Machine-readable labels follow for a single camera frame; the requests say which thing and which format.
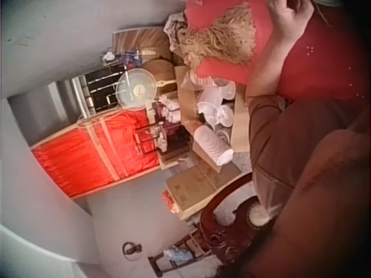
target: red pillow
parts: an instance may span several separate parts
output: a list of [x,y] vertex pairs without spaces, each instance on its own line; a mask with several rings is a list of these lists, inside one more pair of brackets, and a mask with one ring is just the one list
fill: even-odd
[[[205,28],[226,9],[240,3],[242,0],[203,0],[203,5],[198,5],[189,1],[186,7],[188,24],[193,28]],[[272,24],[265,1],[248,0],[248,3],[256,28],[256,50],[251,60],[254,63],[272,32]],[[330,27],[316,11],[305,34],[285,61],[278,93],[292,100],[318,96],[348,100],[359,94],[367,96],[366,50],[340,8],[321,6],[321,12]],[[197,70],[200,77],[226,78],[243,84],[247,84],[249,73],[248,65],[235,65],[211,57],[204,59]]]

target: floor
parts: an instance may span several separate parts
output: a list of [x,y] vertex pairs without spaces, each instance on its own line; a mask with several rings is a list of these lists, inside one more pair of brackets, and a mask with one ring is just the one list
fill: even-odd
[[[191,230],[161,199],[170,176],[169,171],[156,171],[78,200],[93,216],[102,267],[112,278],[155,278],[147,257],[159,254]],[[121,250],[124,242],[142,244],[143,253],[127,261]],[[217,264],[211,257],[164,277],[209,277]]]

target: mop head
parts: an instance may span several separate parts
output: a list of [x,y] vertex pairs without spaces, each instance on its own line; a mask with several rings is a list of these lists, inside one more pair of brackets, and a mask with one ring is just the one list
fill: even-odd
[[178,31],[184,62],[194,70],[205,57],[245,64],[255,47],[253,16],[246,2],[229,8],[204,29],[181,28]]

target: cardboard box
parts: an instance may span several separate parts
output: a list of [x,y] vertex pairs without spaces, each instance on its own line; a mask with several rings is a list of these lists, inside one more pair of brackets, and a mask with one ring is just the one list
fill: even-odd
[[[200,92],[181,88],[183,79],[189,69],[190,68],[186,66],[175,67],[175,75],[178,85],[178,101],[181,113],[181,123],[186,127],[188,132],[193,134],[194,125],[190,123],[197,123],[197,121],[200,120],[200,115],[197,111],[197,99]],[[232,126],[231,134],[231,147],[234,152],[248,152],[250,149],[249,113],[248,109],[244,106],[245,89],[246,86],[237,85],[234,104],[234,124]],[[193,143],[192,150],[214,171],[220,173],[222,167],[217,166],[196,142]]]
[[166,180],[167,191],[179,207],[177,216],[185,220],[202,210],[221,190],[244,174],[232,162],[217,173],[191,152],[195,166]]

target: red fabric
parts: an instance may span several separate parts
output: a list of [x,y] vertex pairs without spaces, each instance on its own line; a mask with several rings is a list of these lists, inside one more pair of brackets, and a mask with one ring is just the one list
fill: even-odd
[[[142,155],[134,140],[134,130],[148,125],[143,111],[124,111],[104,117],[112,144],[112,150],[103,127],[94,121],[94,131],[120,179],[130,177],[159,164],[156,152]],[[146,150],[154,149],[149,141]],[[39,163],[54,182],[69,196],[84,194],[114,182],[88,131],[76,127],[32,150]]]
[[[268,10],[263,0],[248,0],[256,28],[256,50],[251,63],[259,59],[271,32]],[[199,6],[189,2],[188,23],[205,28],[229,7],[242,0],[204,0]],[[321,6],[328,27],[315,12],[305,34],[295,44],[282,70],[278,93],[292,100],[303,97],[331,97],[348,100],[357,94],[368,95],[368,57],[351,23],[340,8]],[[198,68],[200,77],[226,78],[247,84],[251,67],[207,58]]]

